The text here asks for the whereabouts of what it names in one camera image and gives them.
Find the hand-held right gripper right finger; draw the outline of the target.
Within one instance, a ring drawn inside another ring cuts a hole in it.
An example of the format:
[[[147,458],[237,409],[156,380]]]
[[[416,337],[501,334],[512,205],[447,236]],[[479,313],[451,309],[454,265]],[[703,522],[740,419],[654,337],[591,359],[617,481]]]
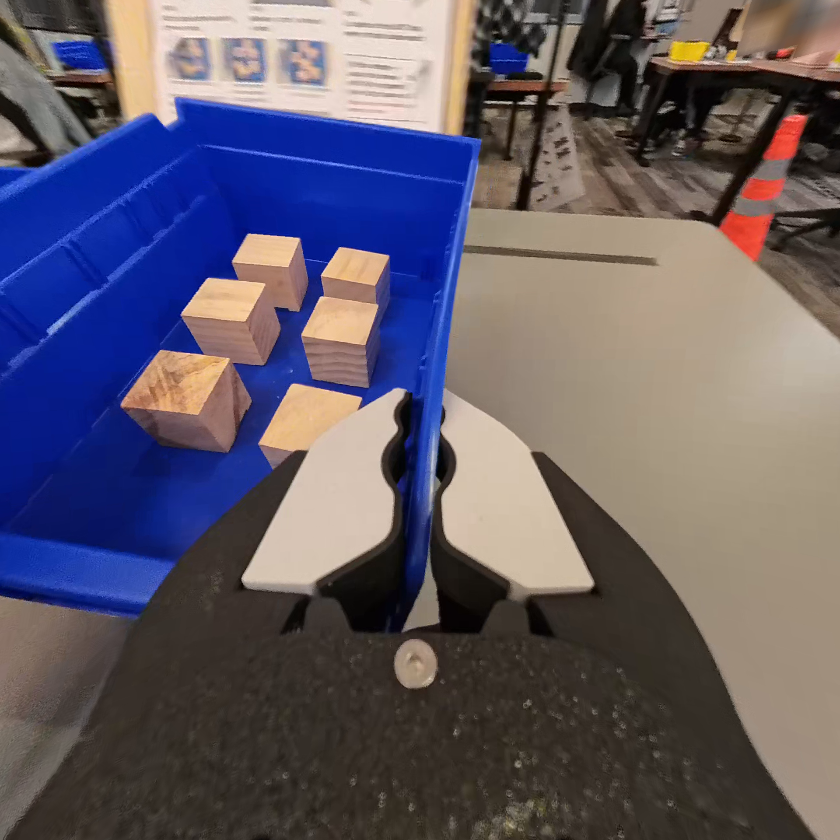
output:
[[[443,629],[476,632],[501,601],[594,591],[535,454],[450,391],[436,478],[429,563]]]

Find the cluster of taped wooden cubes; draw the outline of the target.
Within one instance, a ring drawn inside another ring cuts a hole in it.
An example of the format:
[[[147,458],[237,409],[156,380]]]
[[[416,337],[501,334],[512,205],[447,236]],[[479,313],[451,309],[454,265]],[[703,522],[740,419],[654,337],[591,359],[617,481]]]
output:
[[[232,264],[235,279],[205,279],[182,310],[200,353],[160,351],[122,400],[162,446],[227,453],[252,403],[235,366],[268,364],[281,335],[278,311],[303,308],[309,278],[300,238],[247,234]],[[391,258],[340,247],[321,285],[301,331],[311,378],[366,388],[391,298]]]

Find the dark brown work table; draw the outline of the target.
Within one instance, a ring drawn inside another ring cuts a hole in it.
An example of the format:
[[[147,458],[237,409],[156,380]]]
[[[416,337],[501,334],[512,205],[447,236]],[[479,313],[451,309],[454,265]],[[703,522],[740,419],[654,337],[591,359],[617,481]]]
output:
[[[732,208],[748,178],[757,168],[782,119],[798,102],[804,102],[819,90],[839,89],[839,72],[824,67],[803,65],[789,60],[679,61],[662,57],[651,59],[647,68],[656,75],[636,123],[635,160],[644,163],[644,153],[655,115],[664,99],[670,78],[686,76],[699,88],[761,89],[776,91],[779,100],[755,135],[741,164],[725,192],[709,214],[695,218],[719,227]]]

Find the orange traffic cone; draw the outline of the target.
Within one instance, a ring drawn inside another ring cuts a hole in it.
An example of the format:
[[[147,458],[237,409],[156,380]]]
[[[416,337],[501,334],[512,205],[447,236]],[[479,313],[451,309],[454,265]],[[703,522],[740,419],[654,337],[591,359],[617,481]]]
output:
[[[784,117],[721,221],[720,231],[751,261],[760,257],[808,120],[804,113]]]

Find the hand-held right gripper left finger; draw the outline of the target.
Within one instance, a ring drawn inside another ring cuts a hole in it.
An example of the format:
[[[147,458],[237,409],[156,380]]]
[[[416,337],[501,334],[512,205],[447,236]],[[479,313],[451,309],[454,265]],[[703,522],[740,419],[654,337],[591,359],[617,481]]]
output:
[[[303,456],[241,583],[337,601],[376,629],[403,587],[400,479],[411,394],[395,388],[323,433]]]

